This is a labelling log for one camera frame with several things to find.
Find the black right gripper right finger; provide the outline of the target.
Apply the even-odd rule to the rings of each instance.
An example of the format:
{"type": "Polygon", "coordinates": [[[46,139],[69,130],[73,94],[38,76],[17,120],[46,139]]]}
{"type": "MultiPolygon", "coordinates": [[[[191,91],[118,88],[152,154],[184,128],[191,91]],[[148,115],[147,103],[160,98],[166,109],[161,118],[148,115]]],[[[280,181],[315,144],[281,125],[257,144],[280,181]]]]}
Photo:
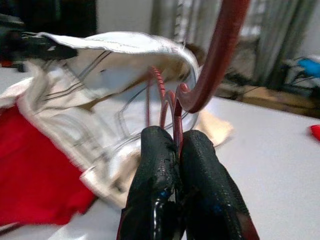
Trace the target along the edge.
{"type": "Polygon", "coordinates": [[[180,176],[189,240],[258,240],[243,196],[213,143],[199,130],[183,134],[180,176]]]}

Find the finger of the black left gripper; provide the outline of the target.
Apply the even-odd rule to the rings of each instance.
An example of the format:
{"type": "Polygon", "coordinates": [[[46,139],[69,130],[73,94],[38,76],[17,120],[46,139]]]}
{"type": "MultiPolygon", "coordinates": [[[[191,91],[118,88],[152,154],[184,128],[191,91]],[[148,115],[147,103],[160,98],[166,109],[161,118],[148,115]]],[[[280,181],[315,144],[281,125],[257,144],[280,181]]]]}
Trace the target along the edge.
{"type": "Polygon", "coordinates": [[[44,38],[42,58],[45,60],[66,60],[77,56],[77,51],[69,46],[44,38]]]}

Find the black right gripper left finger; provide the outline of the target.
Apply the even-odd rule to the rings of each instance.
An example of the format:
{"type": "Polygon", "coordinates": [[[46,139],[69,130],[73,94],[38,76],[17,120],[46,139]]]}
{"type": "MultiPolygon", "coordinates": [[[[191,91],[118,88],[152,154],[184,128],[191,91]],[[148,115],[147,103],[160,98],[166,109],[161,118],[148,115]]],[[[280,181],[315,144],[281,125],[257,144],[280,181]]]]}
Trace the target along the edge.
{"type": "Polygon", "coordinates": [[[140,161],[121,211],[121,239],[172,240],[179,236],[176,146],[159,126],[141,132],[140,161]]]}

